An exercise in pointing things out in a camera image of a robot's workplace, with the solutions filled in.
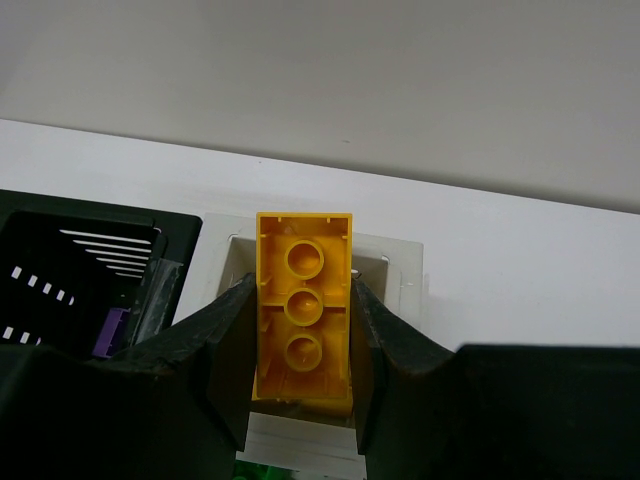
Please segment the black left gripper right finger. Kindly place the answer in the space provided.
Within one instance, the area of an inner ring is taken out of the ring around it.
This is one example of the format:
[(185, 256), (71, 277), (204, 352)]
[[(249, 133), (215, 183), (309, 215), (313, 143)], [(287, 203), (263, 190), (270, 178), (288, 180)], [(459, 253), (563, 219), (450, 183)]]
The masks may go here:
[(351, 287), (357, 448), (370, 479), (635, 479), (635, 348), (450, 351)]

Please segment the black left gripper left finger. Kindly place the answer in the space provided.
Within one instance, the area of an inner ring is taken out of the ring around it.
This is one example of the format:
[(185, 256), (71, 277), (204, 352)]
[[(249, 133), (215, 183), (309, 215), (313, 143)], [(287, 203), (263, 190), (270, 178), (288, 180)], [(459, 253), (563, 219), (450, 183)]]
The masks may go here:
[(1, 350), (5, 479), (229, 479), (257, 357), (247, 274), (209, 305), (105, 361)]

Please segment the purple curved lego brick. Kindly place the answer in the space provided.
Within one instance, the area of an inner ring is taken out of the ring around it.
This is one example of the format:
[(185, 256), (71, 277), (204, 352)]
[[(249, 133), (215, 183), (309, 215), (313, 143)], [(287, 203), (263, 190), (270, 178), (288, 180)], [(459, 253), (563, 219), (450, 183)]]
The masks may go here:
[(111, 308), (109, 310), (92, 350), (94, 357), (110, 358), (119, 349), (129, 316), (129, 309)]

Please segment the orange rectangular lego brick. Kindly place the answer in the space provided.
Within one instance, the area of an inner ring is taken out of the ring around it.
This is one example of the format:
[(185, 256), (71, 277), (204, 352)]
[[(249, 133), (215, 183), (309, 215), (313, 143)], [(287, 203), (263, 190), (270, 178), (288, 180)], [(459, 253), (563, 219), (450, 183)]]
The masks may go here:
[(350, 386), (352, 216), (256, 216), (261, 400), (341, 399)]

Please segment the green square lego brick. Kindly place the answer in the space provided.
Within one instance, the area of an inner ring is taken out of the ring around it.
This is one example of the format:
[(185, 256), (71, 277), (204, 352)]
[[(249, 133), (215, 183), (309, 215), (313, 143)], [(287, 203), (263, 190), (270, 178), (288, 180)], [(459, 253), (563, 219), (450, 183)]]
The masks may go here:
[(291, 470), (270, 465), (256, 464), (237, 460), (234, 466), (233, 480), (293, 480)]

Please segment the yellow rounded lego brick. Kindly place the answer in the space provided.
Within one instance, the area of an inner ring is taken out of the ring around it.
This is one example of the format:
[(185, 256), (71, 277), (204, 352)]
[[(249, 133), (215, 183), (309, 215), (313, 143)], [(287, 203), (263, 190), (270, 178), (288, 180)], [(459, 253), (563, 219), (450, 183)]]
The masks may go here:
[(351, 397), (341, 399), (288, 399), (284, 400), (284, 403), (304, 413), (335, 418), (349, 418), (353, 410), (353, 399)]

